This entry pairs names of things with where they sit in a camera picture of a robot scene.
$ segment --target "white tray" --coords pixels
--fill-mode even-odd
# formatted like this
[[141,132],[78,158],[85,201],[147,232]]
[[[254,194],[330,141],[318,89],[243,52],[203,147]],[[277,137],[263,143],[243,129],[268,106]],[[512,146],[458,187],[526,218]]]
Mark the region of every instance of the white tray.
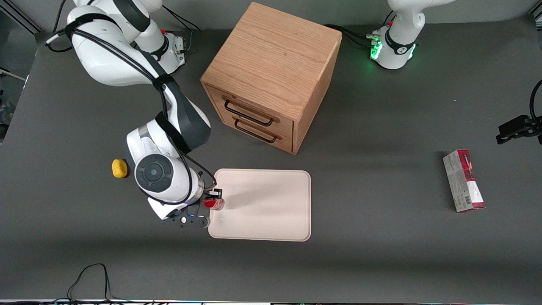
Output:
[[304,242],[311,236],[311,176],[303,170],[219,169],[224,207],[211,210],[214,238]]

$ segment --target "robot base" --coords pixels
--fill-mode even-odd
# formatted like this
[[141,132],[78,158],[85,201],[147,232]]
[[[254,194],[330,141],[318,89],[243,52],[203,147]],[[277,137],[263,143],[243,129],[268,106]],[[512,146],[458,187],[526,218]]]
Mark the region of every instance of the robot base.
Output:
[[164,34],[169,41],[166,53],[158,62],[167,74],[175,72],[186,63],[184,39],[171,33]]
[[[380,37],[384,37],[389,28],[389,26],[385,26],[378,30],[374,30],[372,33],[373,35],[380,35]],[[375,45],[373,45],[370,59],[376,61],[383,68],[395,70],[402,68],[407,61],[412,58],[412,53],[415,48],[416,45],[414,45],[410,50],[406,50],[404,54],[397,55],[395,54],[393,48],[388,46],[385,39],[380,39]]]

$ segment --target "wall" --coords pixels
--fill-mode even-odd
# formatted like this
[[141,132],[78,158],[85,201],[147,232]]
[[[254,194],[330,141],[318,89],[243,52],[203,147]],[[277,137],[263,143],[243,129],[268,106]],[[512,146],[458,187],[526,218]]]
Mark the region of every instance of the wall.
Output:
[[[46,30],[52,30],[61,0],[13,0],[30,18]],[[201,28],[233,28],[251,0],[164,0],[164,4]],[[385,0],[258,0],[258,2],[317,22],[347,24],[381,23],[389,13]],[[502,21],[526,13],[536,0],[457,0],[425,11],[428,23]],[[74,7],[67,0],[60,27]],[[158,25],[179,29],[165,10],[153,14]]]

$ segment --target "drawer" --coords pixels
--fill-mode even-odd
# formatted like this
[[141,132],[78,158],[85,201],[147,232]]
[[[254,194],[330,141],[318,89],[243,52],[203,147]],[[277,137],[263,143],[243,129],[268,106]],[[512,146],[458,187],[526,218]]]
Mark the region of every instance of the drawer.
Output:
[[224,124],[240,131],[252,138],[256,138],[278,149],[292,153],[292,135],[277,135],[250,121],[234,116],[224,117]]
[[249,106],[247,103],[240,101],[241,98],[214,87],[207,86],[207,90],[223,120],[227,117],[234,117],[244,122],[250,122],[251,125],[257,126],[260,130],[265,130],[268,133],[288,138],[292,137],[292,120],[283,116],[265,113],[265,110]]

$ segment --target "green led light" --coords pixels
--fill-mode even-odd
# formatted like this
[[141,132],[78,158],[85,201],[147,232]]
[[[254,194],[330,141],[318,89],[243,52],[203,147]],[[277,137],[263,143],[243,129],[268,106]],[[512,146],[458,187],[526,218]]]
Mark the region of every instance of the green led light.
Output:
[[371,50],[371,57],[373,59],[377,59],[380,55],[380,50],[382,50],[382,42],[378,42],[374,47],[373,50]]
[[411,59],[412,58],[412,55],[414,53],[414,49],[416,48],[416,44],[414,43],[414,45],[412,46],[412,50],[410,51],[410,55],[408,55],[408,59]]

